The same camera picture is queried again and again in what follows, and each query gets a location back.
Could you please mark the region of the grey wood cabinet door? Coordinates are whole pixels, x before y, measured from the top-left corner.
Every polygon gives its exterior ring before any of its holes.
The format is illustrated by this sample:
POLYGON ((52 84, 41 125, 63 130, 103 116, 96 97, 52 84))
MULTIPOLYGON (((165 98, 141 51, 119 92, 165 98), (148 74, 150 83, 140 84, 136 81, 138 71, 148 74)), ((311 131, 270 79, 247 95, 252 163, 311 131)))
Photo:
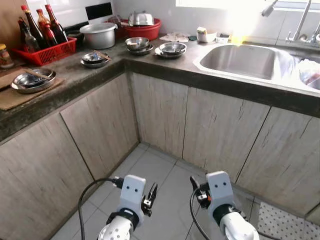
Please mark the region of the grey wood cabinet door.
POLYGON ((182 158, 189 87, 139 73, 131 87, 142 141, 182 158))
POLYGON ((0 240, 44 240, 93 181, 59 114, 0 145, 0 240))
POLYGON ((126 74, 75 101, 61 116, 95 179, 112 173, 139 142, 126 74))
POLYGON ((272 107, 237 185, 299 216, 320 201, 320 119, 272 107))
POLYGON ((182 158, 236 182, 270 106, 190 87, 182 158))

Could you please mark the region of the white dotted floor mat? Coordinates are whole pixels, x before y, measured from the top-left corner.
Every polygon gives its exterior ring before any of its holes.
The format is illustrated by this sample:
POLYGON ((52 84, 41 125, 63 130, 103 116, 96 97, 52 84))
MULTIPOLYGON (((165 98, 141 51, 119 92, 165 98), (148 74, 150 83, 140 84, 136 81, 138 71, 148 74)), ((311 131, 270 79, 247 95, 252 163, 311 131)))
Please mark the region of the white dotted floor mat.
POLYGON ((266 202, 257 219, 258 233, 272 240, 320 240, 320 226, 266 202))

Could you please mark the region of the stainless steel sink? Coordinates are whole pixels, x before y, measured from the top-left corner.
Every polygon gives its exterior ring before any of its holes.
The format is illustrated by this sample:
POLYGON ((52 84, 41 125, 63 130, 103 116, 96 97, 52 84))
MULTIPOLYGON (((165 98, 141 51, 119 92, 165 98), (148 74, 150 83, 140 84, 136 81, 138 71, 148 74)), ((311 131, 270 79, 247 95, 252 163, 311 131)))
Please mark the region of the stainless steel sink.
POLYGON ((243 82, 260 82, 320 96, 320 89, 300 78, 299 57, 273 46, 217 43, 206 47, 192 64, 205 73, 243 82))

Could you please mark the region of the white cup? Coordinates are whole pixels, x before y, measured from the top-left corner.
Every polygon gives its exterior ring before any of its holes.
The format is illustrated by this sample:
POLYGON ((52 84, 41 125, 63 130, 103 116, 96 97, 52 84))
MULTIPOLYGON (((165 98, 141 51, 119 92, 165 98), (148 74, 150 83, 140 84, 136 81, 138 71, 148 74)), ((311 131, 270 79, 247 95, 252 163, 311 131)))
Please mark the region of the white cup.
POLYGON ((217 38, 217 32, 210 33, 205 27, 198 26, 196 28, 196 38, 200 43, 214 42, 217 38))

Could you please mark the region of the white cloth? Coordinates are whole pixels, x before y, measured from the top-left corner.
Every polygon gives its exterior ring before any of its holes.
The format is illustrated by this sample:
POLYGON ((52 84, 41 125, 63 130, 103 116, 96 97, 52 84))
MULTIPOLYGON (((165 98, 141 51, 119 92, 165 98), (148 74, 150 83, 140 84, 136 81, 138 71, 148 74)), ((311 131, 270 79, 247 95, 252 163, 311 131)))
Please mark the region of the white cloth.
POLYGON ((167 42, 180 42, 180 43, 186 43, 190 41, 189 35, 182 32, 170 32, 165 34, 164 36, 161 36, 159 39, 167 42))

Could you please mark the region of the small white container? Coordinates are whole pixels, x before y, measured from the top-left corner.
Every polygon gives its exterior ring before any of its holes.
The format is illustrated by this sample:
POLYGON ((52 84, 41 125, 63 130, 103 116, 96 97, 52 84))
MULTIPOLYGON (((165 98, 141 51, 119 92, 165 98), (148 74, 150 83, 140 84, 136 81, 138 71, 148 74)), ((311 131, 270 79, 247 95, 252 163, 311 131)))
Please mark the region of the small white container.
POLYGON ((220 33, 219 36, 215 38, 215 42, 218 44, 228 44, 230 42, 230 35, 220 33))

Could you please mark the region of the white plastic bag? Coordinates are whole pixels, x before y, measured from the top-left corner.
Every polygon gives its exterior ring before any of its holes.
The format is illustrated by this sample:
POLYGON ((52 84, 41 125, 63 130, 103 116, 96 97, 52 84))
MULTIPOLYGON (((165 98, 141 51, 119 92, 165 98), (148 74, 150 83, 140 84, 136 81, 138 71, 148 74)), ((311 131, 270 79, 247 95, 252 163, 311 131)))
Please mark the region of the white plastic bag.
POLYGON ((304 59, 297 64, 298 78, 307 87, 320 89, 320 64, 317 61, 304 59))

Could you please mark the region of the brown wooden cutting board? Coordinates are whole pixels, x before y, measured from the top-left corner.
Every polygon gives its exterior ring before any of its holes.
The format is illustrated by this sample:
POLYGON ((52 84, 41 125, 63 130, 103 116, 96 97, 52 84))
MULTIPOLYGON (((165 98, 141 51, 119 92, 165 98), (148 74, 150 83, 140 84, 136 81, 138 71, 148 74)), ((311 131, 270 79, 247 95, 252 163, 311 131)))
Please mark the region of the brown wooden cutting board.
POLYGON ((46 75, 42 75, 40 73, 32 71, 31 69, 36 68, 20 67, 16 70, 9 70, 7 71, 7 73, 0 73, 0 110, 7 111, 14 109, 19 105, 22 105, 38 96, 43 95, 44 93, 49 92, 50 90, 55 89, 56 87, 61 85, 62 82, 64 82, 63 78, 55 76, 54 83, 52 84, 52 86, 48 87, 48 89, 29 94, 21 94, 11 88, 10 85, 12 84, 14 78, 18 77, 18 75, 22 73, 29 73, 41 78, 50 78, 46 75))

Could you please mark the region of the domed steel lid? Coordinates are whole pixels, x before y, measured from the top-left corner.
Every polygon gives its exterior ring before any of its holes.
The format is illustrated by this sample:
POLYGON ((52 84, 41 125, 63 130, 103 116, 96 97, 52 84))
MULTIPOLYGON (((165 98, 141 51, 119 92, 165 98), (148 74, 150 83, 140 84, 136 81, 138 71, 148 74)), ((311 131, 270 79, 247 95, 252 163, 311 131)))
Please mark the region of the domed steel lid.
POLYGON ((130 26, 153 26, 155 25, 154 17, 146 11, 133 11, 128 18, 128 25, 130 26))

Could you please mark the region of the red plastic basket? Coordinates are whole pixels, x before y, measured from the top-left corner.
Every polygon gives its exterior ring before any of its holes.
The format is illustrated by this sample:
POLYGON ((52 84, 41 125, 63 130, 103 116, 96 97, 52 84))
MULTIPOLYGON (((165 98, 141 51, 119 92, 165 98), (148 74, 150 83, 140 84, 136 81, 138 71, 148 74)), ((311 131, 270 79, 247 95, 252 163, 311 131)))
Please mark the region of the red plastic basket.
POLYGON ((18 48, 11 49, 11 51, 25 60, 27 63, 35 66, 45 66, 52 62, 70 57, 76 52, 76 38, 68 37, 68 41, 59 45, 50 46, 46 49, 36 52, 26 52, 18 48))

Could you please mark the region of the bright window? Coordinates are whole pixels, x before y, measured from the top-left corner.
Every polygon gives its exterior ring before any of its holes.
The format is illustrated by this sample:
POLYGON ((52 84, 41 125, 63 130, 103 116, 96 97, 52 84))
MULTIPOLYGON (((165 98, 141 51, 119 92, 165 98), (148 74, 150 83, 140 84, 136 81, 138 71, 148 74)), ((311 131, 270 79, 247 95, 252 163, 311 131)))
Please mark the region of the bright window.
POLYGON ((320 9, 320 0, 174 0, 176 7, 190 7, 200 9, 252 9, 263 10, 275 4, 275 9, 304 9, 311 2, 310 9, 320 9))

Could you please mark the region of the red label sauce bottle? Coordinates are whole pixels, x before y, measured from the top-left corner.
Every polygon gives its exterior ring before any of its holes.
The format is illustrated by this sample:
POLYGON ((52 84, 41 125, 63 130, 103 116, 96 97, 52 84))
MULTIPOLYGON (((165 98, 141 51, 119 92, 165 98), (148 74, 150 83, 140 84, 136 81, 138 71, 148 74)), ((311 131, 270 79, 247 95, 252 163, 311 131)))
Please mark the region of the red label sauce bottle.
POLYGON ((52 47, 58 44, 57 39, 55 39, 55 35, 53 30, 51 30, 51 22, 48 18, 45 17, 42 9, 36 10, 38 14, 38 26, 39 31, 45 37, 45 40, 48 46, 52 47))

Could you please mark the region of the dark sauce bottle red cap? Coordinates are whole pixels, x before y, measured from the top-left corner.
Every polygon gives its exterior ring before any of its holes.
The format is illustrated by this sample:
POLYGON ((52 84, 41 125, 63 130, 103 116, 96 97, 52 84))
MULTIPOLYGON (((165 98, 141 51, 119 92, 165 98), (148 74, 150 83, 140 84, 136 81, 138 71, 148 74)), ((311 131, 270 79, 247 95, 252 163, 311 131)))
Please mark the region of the dark sauce bottle red cap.
POLYGON ((31 14, 28 6, 26 4, 21 5, 22 11, 25 13, 27 24, 29 25, 30 34, 36 39, 38 42, 38 46, 41 50, 45 50, 48 48, 48 42, 45 37, 41 33, 37 21, 31 14))
POLYGON ((64 28, 62 27, 59 20, 57 20, 57 18, 55 17, 55 14, 51 8, 51 5, 45 4, 45 9, 48 12, 48 16, 50 20, 50 29, 54 34, 55 41, 57 41, 58 44, 67 42, 68 38, 67 38, 66 32, 64 31, 64 28))

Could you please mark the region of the dark glass bottle black cap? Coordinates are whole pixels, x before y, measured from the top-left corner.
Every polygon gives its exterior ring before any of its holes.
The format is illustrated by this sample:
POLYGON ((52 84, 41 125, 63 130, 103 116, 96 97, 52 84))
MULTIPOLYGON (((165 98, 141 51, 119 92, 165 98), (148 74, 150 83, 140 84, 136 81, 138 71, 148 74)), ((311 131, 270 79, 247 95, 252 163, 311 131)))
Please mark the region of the dark glass bottle black cap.
POLYGON ((31 34, 30 28, 27 26, 23 17, 19 17, 18 25, 20 28, 20 38, 23 44, 23 50, 27 51, 28 53, 35 53, 37 51, 40 51, 41 48, 39 47, 38 41, 31 34))

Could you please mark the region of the upright brown wooden board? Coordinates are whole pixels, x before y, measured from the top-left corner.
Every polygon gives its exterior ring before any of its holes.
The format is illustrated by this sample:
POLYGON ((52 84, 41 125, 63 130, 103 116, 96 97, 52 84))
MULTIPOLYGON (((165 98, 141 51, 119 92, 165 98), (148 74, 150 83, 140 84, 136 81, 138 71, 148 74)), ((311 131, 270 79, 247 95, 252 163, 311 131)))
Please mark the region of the upright brown wooden board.
POLYGON ((18 19, 25 16, 21 6, 26 0, 0 0, 0 44, 12 49, 20 46, 18 19))

